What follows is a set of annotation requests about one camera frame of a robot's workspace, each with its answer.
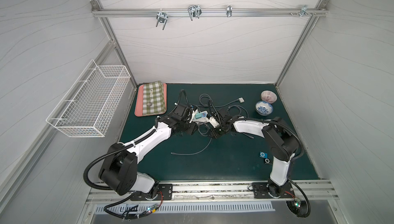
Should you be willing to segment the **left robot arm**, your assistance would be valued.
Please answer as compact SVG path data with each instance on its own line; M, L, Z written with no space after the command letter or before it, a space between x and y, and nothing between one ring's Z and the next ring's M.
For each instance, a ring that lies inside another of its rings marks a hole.
M137 170L138 164L160 143L177 133L192 135L197 124L192 121L194 107L190 104L185 90L180 90L174 109L163 117L155 119L155 125L138 138L127 143L114 143L107 153L92 161L84 170L86 185L102 191L115 191L122 196L130 191L141 192L154 199L159 181ZM89 171L102 161L98 177L107 186L100 186L89 179Z

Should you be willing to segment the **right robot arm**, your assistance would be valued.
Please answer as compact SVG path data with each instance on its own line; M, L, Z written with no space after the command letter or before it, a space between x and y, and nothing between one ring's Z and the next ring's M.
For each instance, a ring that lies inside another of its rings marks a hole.
M207 101L207 108L212 117L219 122L219 125L213 130L214 136L238 132L265 139L271 155L274 157L269 179L270 186L282 188L290 182L291 164L304 155L305 149L300 138L282 118L264 120L230 116L226 110L216 109L210 98Z

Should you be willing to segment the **teal USB charger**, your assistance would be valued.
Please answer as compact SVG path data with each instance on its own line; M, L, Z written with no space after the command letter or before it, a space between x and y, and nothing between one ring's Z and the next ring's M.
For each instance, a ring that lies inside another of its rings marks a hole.
M196 115L196 119L206 118L207 114L208 114L207 111L200 112L200 114Z

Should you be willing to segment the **blue mp3 player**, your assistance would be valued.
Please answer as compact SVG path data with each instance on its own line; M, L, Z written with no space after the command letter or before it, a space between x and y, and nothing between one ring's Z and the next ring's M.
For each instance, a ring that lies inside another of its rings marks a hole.
M261 152L261 153L260 153L260 157L261 157L261 158L268 158L267 154L264 153L264 152Z

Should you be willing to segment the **white colourful power strip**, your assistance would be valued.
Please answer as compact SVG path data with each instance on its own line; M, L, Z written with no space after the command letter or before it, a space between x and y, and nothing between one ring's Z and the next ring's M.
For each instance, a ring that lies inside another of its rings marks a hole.
M200 112L199 110L195 110L192 113L192 119L190 123L195 122L195 123L209 123L209 118L208 118L208 112L203 111Z

